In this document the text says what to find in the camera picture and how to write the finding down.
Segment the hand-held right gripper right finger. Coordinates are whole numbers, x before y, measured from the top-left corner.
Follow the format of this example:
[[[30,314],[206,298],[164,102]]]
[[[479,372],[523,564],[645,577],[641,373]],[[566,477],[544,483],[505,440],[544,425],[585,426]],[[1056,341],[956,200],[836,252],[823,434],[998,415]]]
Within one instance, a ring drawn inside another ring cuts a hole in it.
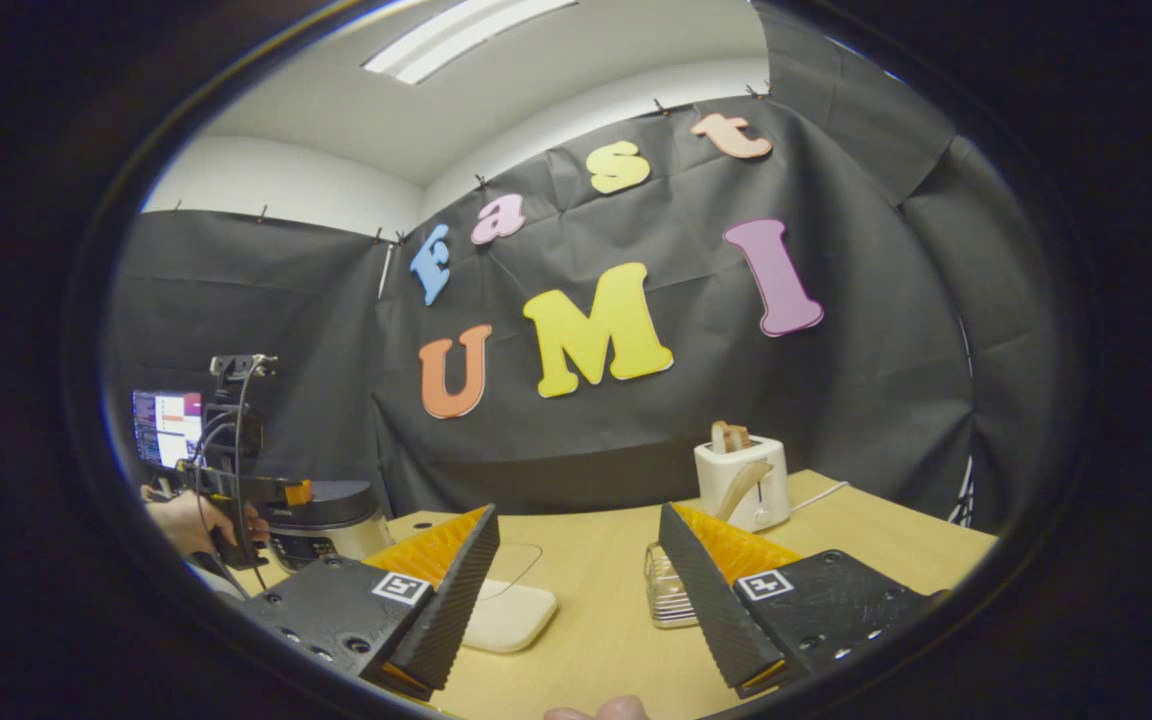
[[[740,698],[858,659],[948,597],[916,592],[842,550],[796,555],[675,502],[660,506],[658,541]]]

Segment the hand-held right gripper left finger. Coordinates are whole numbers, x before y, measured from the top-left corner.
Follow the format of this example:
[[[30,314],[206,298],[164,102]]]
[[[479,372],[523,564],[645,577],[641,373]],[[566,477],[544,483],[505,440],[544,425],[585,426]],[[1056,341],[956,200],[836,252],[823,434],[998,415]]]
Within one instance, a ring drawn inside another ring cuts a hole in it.
[[[340,675],[429,702],[447,684],[499,544],[488,503],[364,561],[332,553],[237,611]]]

